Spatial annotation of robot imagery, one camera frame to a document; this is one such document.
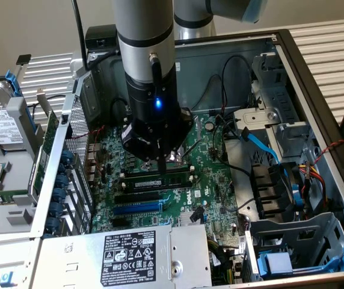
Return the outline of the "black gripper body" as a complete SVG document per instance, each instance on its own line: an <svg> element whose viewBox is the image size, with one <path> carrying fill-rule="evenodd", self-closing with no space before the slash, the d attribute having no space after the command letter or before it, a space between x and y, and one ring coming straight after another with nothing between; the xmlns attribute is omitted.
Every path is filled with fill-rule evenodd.
<svg viewBox="0 0 344 289"><path fill-rule="evenodd" d="M176 73L169 72L159 85L135 81L125 75L129 100L133 112L130 125L160 125L162 135L168 124L177 119L192 119L188 108L177 100Z"/></svg>

